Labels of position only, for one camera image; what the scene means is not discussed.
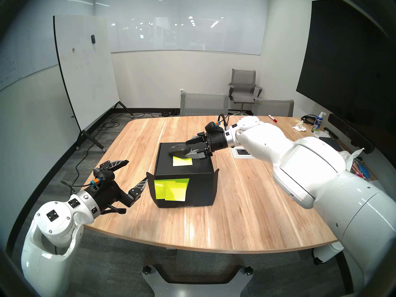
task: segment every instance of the office chair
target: office chair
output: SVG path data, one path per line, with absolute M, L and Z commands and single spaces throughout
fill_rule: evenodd
M 293 117 L 294 100 L 263 100 L 255 98 L 253 115 Z
M 181 92 L 180 116 L 228 115 L 228 95 L 226 93 Z
M 262 87 L 256 85 L 256 70 L 233 69 L 231 83 L 228 86 L 230 86 L 228 93 L 230 100 L 234 101 L 234 104 L 242 104 L 240 111 L 230 110 L 230 112 L 234 113 L 233 116 L 238 114 L 242 114 L 242 116 L 247 115 L 243 112 L 243 105 L 245 103 L 253 104 L 254 98 L 258 98 L 262 91 Z M 259 93 L 257 96 L 254 96 L 254 89 L 256 87 L 259 89 Z

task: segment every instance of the black monitor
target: black monitor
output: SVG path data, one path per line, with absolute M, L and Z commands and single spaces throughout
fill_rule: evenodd
M 365 15 L 342 0 L 312 2 L 296 90 L 354 128 L 396 167 L 396 46 Z

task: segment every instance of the expo cleaner bottle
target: expo cleaner bottle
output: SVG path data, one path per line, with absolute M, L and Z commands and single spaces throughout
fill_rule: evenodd
M 312 127 L 312 133 L 315 132 L 315 131 L 319 131 L 319 127 L 320 127 L 320 125 L 322 124 L 322 121 L 323 121 L 323 115 L 326 116 L 326 113 L 325 112 L 320 112 L 320 115 L 316 117 L 314 126 Z

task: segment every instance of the red marker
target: red marker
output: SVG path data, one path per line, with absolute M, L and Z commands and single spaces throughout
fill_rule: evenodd
M 272 120 L 274 120 L 275 122 L 278 122 L 278 121 L 276 121 L 276 119 L 275 119 L 274 117 L 272 117 L 271 115 L 268 115 L 268 117 L 271 118 Z

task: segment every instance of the gray carpet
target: gray carpet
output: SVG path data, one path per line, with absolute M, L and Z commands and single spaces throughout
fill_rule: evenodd
M 96 138 L 105 147 L 109 147 L 130 120 L 129 115 L 120 116 L 116 119 L 120 126 L 101 131 Z M 81 149 L 72 155 L 45 188 L 30 212 L 12 255 L 19 268 L 23 241 L 33 215 L 45 202 L 66 201 L 69 198 L 70 191 L 60 184 L 60 180 L 72 182 L 75 179 L 74 167 L 90 146 L 88 140 L 81 145 Z M 78 167 L 80 177 L 76 184 L 85 182 L 102 155 L 96 146 L 89 150 L 88 157 Z M 145 265 L 154 265 L 169 282 L 198 283 L 227 282 L 235 274 L 236 266 L 251 266 L 254 269 L 253 278 L 243 290 L 243 297 L 337 297 L 345 294 L 336 260 L 332 258 L 327 263 L 316 266 L 311 250 L 259 255 L 166 250 L 85 229 L 71 269 L 66 296 L 154 296 L 141 276 Z

